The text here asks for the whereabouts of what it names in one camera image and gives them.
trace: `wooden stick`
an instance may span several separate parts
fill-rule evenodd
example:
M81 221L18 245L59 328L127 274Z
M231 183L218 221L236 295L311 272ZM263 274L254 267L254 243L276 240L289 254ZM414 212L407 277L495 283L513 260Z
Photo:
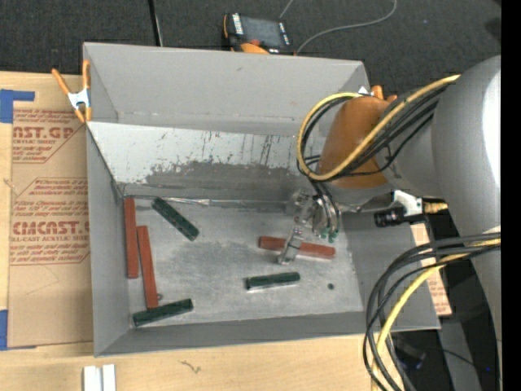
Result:
M138 226L139 257L141 258L141 272L143 274L143 287L145 288L145 301L148 309L159 306L157 288L155 286L154 265L152 263L152 251L148 227Z
M139 276L138 233L136 231L136 205L134 199L126 198L125 210L125 239L127 252L127 277Z

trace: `metal clamp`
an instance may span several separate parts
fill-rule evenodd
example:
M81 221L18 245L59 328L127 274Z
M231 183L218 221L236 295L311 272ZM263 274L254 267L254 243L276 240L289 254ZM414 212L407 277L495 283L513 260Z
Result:
M71 105L74 107L74 113L81 123L90 121L92 119L92 107L90 106L90 62L87 59L83 60L83 66L81 69L81 75L83 78L83 90L78 93L73 93L68 88L67 83L59 73L59 71L53 68L50 71L56 81L58 82L59 88L68 96ZM85 105L85 113L80 110L80 106Z

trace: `white plastic piece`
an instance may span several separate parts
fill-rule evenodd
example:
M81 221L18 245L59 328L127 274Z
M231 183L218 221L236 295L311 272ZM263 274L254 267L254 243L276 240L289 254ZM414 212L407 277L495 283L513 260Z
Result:
M403 204L405 207L405 216L422 214L422 199L420 197L414 197L414 195L396 190L394 191L394 200Z
M103 365L103 391L116 391L116 365Z
M116 366L84 367L83 391L116 391Z

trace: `cardboard sheet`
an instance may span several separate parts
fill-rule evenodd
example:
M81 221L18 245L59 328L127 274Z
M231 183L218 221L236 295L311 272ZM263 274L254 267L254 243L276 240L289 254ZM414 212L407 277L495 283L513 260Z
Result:
M72 91L77 76L65 76ZM0 73L15 102L9 237L9 347L92 340L85 127L50 74Z

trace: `black electronic device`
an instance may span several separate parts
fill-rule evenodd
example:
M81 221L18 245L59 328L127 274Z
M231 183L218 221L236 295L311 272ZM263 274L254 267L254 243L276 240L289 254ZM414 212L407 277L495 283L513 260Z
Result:
M273 55L295 54L282 21L226 13L223 26L226 45L232 51Z

